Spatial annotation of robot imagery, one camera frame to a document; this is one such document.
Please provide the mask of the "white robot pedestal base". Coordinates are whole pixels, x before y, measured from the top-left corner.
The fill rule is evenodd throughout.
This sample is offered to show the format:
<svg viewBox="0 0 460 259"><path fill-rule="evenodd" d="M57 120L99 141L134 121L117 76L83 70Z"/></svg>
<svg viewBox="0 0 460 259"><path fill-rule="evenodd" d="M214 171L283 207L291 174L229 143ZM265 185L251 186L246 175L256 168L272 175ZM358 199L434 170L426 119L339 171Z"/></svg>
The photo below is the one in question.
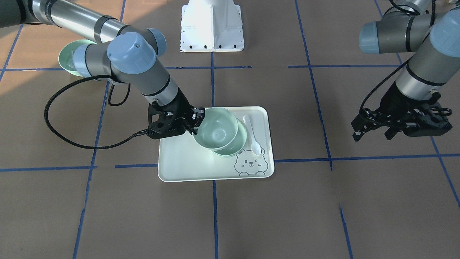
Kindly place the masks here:
<svg viewBox="0 0 460 259"><path fill-rule="evenodd" d="M231 52L245 49L240 5L233 0L190 0L182 6L180 51Z"/></svg>

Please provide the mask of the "pale green bear tray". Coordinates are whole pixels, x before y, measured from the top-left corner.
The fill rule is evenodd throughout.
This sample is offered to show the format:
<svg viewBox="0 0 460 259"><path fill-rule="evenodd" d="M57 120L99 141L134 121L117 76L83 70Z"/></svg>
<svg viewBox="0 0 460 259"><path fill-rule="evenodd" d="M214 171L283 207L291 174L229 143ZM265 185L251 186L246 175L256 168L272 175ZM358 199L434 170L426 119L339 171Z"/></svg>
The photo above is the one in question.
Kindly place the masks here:
<svg viewBox="0 0 460 259"><path fill-rule="evenodd" d="M255 140L261 146L256 156L248 138L241 151L233 156L220 156L200 146L185 133L160 140L158 176L164 182L223 179L267 178L275 170L271 130L267 111L260 106L228 107L238 119L247 116Z"/></svg>

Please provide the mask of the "green bowl with ice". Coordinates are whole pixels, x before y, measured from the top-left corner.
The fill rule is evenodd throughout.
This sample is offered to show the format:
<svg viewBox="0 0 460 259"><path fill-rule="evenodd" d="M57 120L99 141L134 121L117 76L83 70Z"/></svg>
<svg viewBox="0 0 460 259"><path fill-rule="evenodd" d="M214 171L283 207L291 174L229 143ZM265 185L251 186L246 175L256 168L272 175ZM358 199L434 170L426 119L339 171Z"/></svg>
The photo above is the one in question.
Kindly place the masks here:
<svg viewBox="0 0 460 259"><path fill-rule="evenodd" d="M87 39L81 39L77 41L73 41L66 46L64 46L60 53L59 53L59 65L69 72L70 74L78 77L89 77L86 75L81 75L79 71L75 68L74 66L74 52L76 49L80 46L87 46L90 44L95 44L95 42L87 40Z"/></svg>

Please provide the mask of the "green bowl on tray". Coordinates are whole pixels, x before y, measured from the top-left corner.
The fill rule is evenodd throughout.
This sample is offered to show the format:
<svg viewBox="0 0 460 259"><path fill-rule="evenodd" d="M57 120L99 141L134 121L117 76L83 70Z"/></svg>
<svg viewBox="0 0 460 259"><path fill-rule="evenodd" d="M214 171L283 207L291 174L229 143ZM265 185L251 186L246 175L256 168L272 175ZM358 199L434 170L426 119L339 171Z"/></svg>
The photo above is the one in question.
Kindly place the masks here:
<svg viewBox="0 0 460 259"><path fill-rule="evenodd" d="M246 144L248 133L245 125L242 121L240 121L240 119L237 119L237 125L237 134L233 141L222 150L212 151L214 154L221 157L232 157L242 151Z"/></svg>

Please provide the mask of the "white plastic spoon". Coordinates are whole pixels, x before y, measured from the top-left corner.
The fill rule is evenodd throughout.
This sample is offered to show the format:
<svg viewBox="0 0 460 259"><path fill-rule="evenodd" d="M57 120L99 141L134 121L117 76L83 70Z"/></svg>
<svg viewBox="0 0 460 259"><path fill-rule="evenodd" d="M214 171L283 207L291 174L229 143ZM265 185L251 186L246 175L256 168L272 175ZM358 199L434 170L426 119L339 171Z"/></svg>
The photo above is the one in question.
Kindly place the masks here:
<svg viewBox="0 0 460 259"><path fill-rule="evenodd" d="M250 120L249 116L246 116L246 115L243 116L243 122L246 125L246 128L248 130L248 134L249 134L249 137L250 137L251 151L253 152L254 155L260 156L262 154L262 148L260 146L260 143L255 138L254 129L253 129L253 126L252 126L252 123L251 123L251 120Z"/></svg>

